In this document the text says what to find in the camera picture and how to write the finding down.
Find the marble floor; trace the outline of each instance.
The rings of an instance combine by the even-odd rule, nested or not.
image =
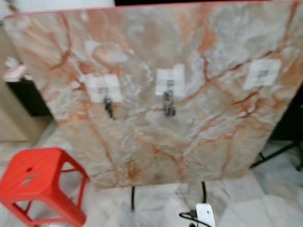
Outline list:
[[[263,150],[270,154],[287,142],[269,142]],[[74,156],[73,148],[52,123],[36,147],[59,146]],[[28,144],[0,144],[0,176],[11,157]],[[244,177],[206,182],[207,202],[213,207],[217,227],[302,227],[303,172],[295,169],[298,152],[289,152],[256,167]],[[62,189],[76,199],[80,177],[62,178]],[[85,227],[188,227],[191,221],[178,216],[202,201],[201,183],[136,187],[135,211],[131,211],[131,189],[96,191],[87,183],[82,209]],[[53,217],[33,205],[32,217]],[[0,227],[24,227],[0,207]]]

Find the pink marble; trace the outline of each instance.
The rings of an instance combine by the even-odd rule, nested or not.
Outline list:
[[[98,188],[238,177],[303,81],[303,4],[191,3],[14,15],[6,30]],[[281,63],[244,89],[255,60]],[[155,95],[157,69],[185,67],[177,114]],[[90,74],[116,74],[109,118]]]

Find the stool seat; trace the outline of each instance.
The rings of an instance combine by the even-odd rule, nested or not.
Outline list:
[[[62,170],[65,163],[73,168]],[[59,187],[61,173],[73,171],[83,176],[78,204],[74,204]],[[2,177],[0,201],[30,227],[55,221],[80,227],[86,219],[81,210],[81,201],[87,179],[85,170],[60,148],[23,150],[12,158]],[[29,201],[25,210],[17,205],[19,201]],[[43,201],[63,218],[32,220],[27,215],[32,201]]]

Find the white power strip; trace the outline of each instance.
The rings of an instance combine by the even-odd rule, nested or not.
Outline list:
[[[216,227],[214,222],[214,213],[212,206],[208,203],[198,203],[196,205],[197,219],[199,221],[205,222],[211,227]]]

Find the red plastic stool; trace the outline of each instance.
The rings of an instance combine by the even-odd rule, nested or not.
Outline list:
[[[74,168],[62,170],[64,163]],[[83,175],[78,204],[75,204],[59,187],[61,173],[79,171]],[[67,222],[75,227],[85,223],[81,210],[85,182],[84,169],[60,148],[23,150],[16,154],[0,182],[0,201],[29,227],[53,222]],[[29,201],[23,210],[16,202]],[[63,218],[32,220],[28,211],[32,201],[42,201],[57,211]]]

